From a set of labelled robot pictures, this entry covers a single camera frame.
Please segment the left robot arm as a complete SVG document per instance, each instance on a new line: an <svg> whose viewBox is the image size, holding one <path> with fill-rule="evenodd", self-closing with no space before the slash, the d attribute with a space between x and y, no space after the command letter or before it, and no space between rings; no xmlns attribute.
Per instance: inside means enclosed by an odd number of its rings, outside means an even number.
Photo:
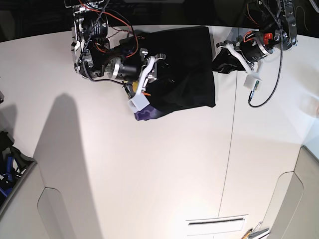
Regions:
<svg viewBox="0 0 319 239"><path fill-rule="evenodd" d="M246 3L246 17L257 27L235 40L216 44L219 54L212 62L214 72L228 74L244 71L243 64L226 48L229 44L243 57L248 67L271 55L276 48L286 51L297 43L297 21L291 0L249 0Z"/></svg>

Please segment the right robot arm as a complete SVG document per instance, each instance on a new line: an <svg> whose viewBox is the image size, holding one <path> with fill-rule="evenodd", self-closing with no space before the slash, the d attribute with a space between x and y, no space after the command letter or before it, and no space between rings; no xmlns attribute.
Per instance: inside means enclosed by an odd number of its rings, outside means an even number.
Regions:
<svg viewBox="0 0 319 239"><path fill-rule="evenodd" d="M129 98L142 85L142 95L151 83L169 84L174 80L166 55L154 55L151 63L147 41L151 34L135 31L119 12L109 9L109 0L66 0L73 14L72 44L74 70L92 82L121 85Z"/></svg>

